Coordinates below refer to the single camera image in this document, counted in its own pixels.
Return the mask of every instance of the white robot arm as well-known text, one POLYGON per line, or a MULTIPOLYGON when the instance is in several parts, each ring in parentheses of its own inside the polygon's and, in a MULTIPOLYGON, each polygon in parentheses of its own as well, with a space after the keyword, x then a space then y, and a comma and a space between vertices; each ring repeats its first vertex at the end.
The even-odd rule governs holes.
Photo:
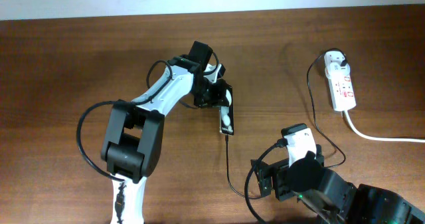
POLYGON ((225 68, 218 59, 216 66, 208 64, 211 55, 216 57, 208 45, 195 41, 188 55, 161 60, 167 67, 162 77, 147 92, 132 102, 95 104, 80 119, 77 144, 83 157, 94 169, 112 179, 114 207, 111 223, 144 222, 142 205, 145 183, 161 154, 164 120, 182 97, 191 93, 196 107, 219 108, 220 132, 233 135, 232 87, 222 79, 225 68), (113 104, 113 107, 101 158, 107 163, 111 175, 92 163, 80 141, 85 115, 105 104, 113 104), (141 137, 127 134, 126 128, 141 129, 141 137))

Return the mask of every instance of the white cable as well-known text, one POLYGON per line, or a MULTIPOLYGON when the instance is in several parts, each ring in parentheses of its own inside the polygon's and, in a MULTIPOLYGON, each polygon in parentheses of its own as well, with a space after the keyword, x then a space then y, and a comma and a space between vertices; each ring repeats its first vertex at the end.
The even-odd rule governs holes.
POLYGON ((386 142, 419 142, 419 143, 425 143, 425 140, 420 140, 416 138, 377 138, 377 137, 370 137, 368 135, 364 135, 360 133, 356 127, 354 127, 354 124, 352 123, 350 116, 348 115, 348 111, 344 110, 345 119, 347 119, 348 124, 350 125, 350 128, 359 135, 362 138, 366 138, 368 140, 374 140, 374 141, 386 141, 386 142))

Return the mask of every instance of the black bracket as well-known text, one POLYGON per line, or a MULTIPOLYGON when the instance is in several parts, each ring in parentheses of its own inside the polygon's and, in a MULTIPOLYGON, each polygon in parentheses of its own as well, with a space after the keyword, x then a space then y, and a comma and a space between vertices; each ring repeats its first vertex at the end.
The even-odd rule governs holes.
POLYGON ((156 110, 114 105, 100 153, 107 170, 132 178, 134 183, 149 177, 161 154, 164 119, 156 110), (143 130, 141 138, 124 132, 134 126, 143 130))
MULTIPOLYGON (((188 55, 181 55, 169 60, 170 65, 177 65, 186 68, 193 74, 193 87, 191 94, 194 96, 193 104, 199 108, 210 108, 217 106, 229 107, 229 102, 226 99, 226 90, 231 88, 223 79, 218 79, 214 84, 211 84, 204 77, 204 70, 208 65, 213 50, 204 43, 195 41, 188 55)), ((218 78, 224 75, 226 71, 222 65, 218 71, 218 78)))
MULTIPOLYGON (((316 144, 316 149, 316 160, 323 166, 325 164, 325 157, 321 153, 321 146, 316 144)), ((255 164, 255 161, 251 160, 251 166, 255 164)), ((254 170, 262 197, 270 195, 272 190, 274 190, 276 199, 279 201, 285 201, 295 195, 289 188, 286 180, 288 169, 289 158, 286 158, 270 165, 262 162, 260 167, 254 170)))

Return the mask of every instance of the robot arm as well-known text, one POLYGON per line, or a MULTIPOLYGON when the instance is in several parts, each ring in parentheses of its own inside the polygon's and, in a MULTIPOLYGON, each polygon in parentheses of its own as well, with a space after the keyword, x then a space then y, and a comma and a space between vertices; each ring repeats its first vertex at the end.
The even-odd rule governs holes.
POLYGON ((305 124, 282 130, 289 158, 262 162, 254 170, 262 197, 272 189, 279 201, 296 196, 317 213, 317 224, 425 222, 425 214, 397 193, 365 184, 357 188, 325 168, 321 146, 310 135, 305 124))
POLYGON ((114 105, 102 146, 101 158, 107 170, 124 181, 113 180, 114 208, 111 223, 143 223, 142 204, 145 183, 161 154, 166 115, 188 93, 199 108, 220 108, 220 132, 233 135, 232 87, 222 76, 222 64, 211 66, 213 50, 196 42, 188 55, 176 56, 161 78, 144 94, 132 100, 150 102, 137 106, 114 105), (140 138, 125 133, 139 128, 140 138))

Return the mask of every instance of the black cable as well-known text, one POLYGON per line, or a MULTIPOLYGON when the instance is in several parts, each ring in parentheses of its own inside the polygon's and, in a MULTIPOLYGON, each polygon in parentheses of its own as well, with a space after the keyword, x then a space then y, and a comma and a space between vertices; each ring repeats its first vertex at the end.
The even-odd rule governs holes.
POLYGON ((77 131, 76 131, 76 141, 77 141, 77 146, 78 149, 80 150, 80 153, 83 157, 84 160, 86 160, 86 162, 90 165, 90 167, 92 167, 93 169, 95 169, 98 173, 100 173, 101 175, 110 178, 112 180, 115 181, 124 181, 120 178, 114 177, 112 176, 110 173, 107 173, 105 171, 103 171, 102 169, 100 169, 96 164, 94 164, 94 162, 87 156, 86 152, 84 151, 84 148, 82 147, 82 143, 81 143, 81 129, 82 129, 82 124, 84 122, 84 119, 86 118, 86 116, 93 111, 95 108, 101 107, 101 106, 105 106, 105 105, 122 105, 122 106, 128 106, 128 107, 132 107, 132 106, 137 106, 137 105, 142 105, 142 104, 146 104, 148 102, 150 102, 157 94, 159 94, 159 92, 161 92, 161 90, 170 82, 170 80, 173 78, 173 71, 171 70, 171 66, 170 64, 165 61, 165 60, 159 60, 157 62, 155 62, 152 67, 149 69, 148 74, 150 74, 153 70, 153 68, 155 68, 155 66, 159 63, 163 62, 167 68, 169 69, 170 75, 167 77, 167 80, 164 82, 164 84, 154 93, 152 94, 149 98, 147 98, 144 101, 141 102, 126 102, 126 101, 105 101, 105 102, 99 102, 97 104, 92 105, 91 107, 89 107, 80 117, 80 120, 78 121, 78 125, 77 125, 77 131))
POLYGON ((187 103, 185 103, 185 102, 183 102, 183 101, 181 101, 181 100, 179 100, 179 103, 180 103, 181 105, 183 105, 184 107, 186 107, 186 108, 198 109, 198 107, 191 106, 191 105, 189 105, 189 104, 187 104, 187 103))
MULTIPOLYGON (((230 188, 236 193, 236 194, 238 194, 239 196, 241 196, 241 197, 245 197, 244 196, 244 194, 242 194, 242 193, 240 193, 239 191, 237 191, 234 187, 233 187, 233 185, 232 185, 232 182, 230 182, 230 177, 229 177, 229 172, 228 172, 228 135, 226 135, 226 138, 225 138, 225 140, 226 140, 226 169, 227 169, 227 182, 228 182, 228 185, 230 186, 230 188)), ((260 199, 260 198, 263 198, 263 197, 248 197, 249 199, 251 199, 251 200, 258 200, 258 199, 260 199)))
POLYGON ((212 52, 212 53, 213 53, 212 55, 214 55, 214 58, 215 58, 215 61, 216 61, 215 68, 212 71, 204 72, 204 76, 205 75, 210 75, 210 74, 214 73, 215 70, 218 68, 218 65, 220 64, 220 61, 218 61, 218 57, 217 57, 216 53, 215 52, 212 52))
POLYGON ((343 155, 343 157, 344 157, 344 160, 342 161, 342 162, 340 162, 339 164, 334 164, 334 165, 331 165, 331 166, 327 166, 326 168, 334 168, 334 167, 337 167, 337 166, 340 166, 340 165, 342 165, 344 162, 345 162, 345 160, 347 159, 347 157, 345 156, 345 154, 344 154, 344 152, 336 145, 336 144, 334 144, 321 130, 320 130, 320 128, 319 128, 319 126, 317 125, 317 121, 316 121, 316 113, 315 113, 315 108, 314 108, 314 101, 313 101, 313 94, 311 93, 311 88, 310 88, 310 81, 309 81, 309 73, 310 73, 310 70, 311 70, 311 68, 313 67, 313 65, 315 65, 317 62, 318 62, 318 60, 319 59, 321 59, 325 54, 326 54, 326 52, 329 52, 329 51, 339 51, 339 52, 341 52, 342 54, 343 54, 343 56, 344 56, 344 58, 345 58, 345 60, 347 60, 347 57, 345 57, 345 55, 344 55, 344 52, 342 52, 341 50, 339 50, 339 49, 336 49, 336 48, 332 48, 332 49, 329 49, 329 50, 327 50, 327 51, 325 51, 324 53, 322 53, 321 55, 319 55, 314 61, 313 61, 313 63, 310 65, 310 67, 308 68, 308 70, 307 70, 307 87, 308 87, 308 92, 310 93, 310 98, 311 98, 311 107, 313 108, 313 119, 314 119, 314 125, 315 125, 315 127, 316 127, 316 130, 334 147, 334 148, 336 148, 339 152, 341 152, 341 154, 343 155))
POLYGON ((249 183, 250 183, 252 173, 254 173, 254 169, 256 168, 256 166, 260 165, 263 158, 266 157, 267 154, 269 154, 276 147, 278 147, 278 144, 273 144, 263 154, 261 154, 261 156, 257 159, 257 161, 254 163, 254 165, 251 167, 251 170, 248 172, 248 175, 246 176, 246 181, 245 181, 244 194, 245 194, 246 205, 248 206, 248 208, 251 211, 251 213, 253 214, 253 216, 255 216, 255 218, 257 218, 257 220, 262 224, 265 224, 266 221, 263 220, 263 218, 261 218, 259 216, 259 214, 257 214, 257 212, 255 212, 254 208, 251 206, 250 199, 248 198, 248 186, 249 186, 249 183))

